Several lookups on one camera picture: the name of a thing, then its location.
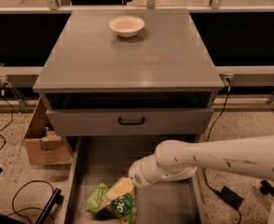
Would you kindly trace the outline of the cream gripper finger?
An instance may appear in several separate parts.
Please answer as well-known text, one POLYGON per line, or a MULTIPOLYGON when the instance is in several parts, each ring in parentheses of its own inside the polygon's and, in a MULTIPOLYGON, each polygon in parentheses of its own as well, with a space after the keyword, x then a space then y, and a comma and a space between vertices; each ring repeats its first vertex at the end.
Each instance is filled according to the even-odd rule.
POLYGON ((134 185, 128 177, 122 177, 105 193, 104 198, 111 202, 134 190, 134 185))

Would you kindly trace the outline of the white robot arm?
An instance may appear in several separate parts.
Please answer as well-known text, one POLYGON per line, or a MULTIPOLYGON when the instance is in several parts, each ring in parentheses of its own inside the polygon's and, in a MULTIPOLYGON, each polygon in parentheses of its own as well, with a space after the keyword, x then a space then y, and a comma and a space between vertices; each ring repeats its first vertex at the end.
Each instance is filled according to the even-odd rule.
MULTIPOLYGON (((163 141, 152 155, 137 160, 129 176, 120 178, 104 198, 111 202, 133 188, 188 179, 199 167, 274 181, 274 135, 205 143, 163 141)), ((274 198, 267 224, 274 224, 274 198)))

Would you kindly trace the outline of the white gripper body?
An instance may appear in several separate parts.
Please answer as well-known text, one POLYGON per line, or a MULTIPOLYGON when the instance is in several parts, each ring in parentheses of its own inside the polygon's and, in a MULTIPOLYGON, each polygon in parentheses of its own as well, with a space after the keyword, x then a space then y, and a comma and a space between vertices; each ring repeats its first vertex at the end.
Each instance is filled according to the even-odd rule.
POLYGON ((129 169, 129 178, 137 188, 145 188, 158 182, 158 167, 154 155, 137 160, 129 169))

